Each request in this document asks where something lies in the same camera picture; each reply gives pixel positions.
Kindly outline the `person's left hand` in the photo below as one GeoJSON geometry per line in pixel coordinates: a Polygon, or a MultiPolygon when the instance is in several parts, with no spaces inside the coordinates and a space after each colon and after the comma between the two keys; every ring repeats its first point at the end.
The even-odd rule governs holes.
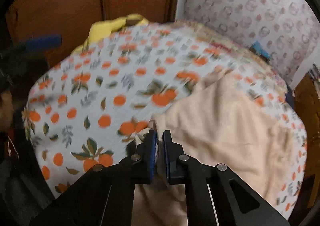
{"type": "Polygon", "coordinates": [[[0,132],[7,132],[12,124],[14,109],[12,95],[9,90],[1,93],[0,132]]]}

